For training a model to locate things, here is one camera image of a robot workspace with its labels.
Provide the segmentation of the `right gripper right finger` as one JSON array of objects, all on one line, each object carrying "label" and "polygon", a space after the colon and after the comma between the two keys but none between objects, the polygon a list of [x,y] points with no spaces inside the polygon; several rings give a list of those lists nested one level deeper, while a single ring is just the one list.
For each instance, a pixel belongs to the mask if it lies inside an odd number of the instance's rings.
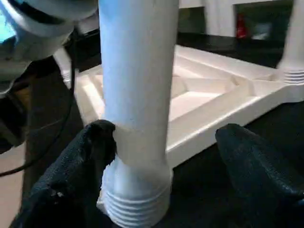
[{"label": "right gripper right finger", "polygon": [[304,177],[274,146],[234,123],[215,138],[233,188],[254,228],[304,226]]}]

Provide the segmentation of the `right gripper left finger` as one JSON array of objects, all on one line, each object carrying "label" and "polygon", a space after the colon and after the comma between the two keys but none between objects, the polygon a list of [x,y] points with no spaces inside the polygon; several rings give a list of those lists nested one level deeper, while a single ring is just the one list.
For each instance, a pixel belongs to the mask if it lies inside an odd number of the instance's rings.
[{"label": "right gripper left finger", "polygon": [[116,156],[115,125],[97,120],[81,130],[33,185],[11,228],[109,228],[97,207],[102,175]]}]

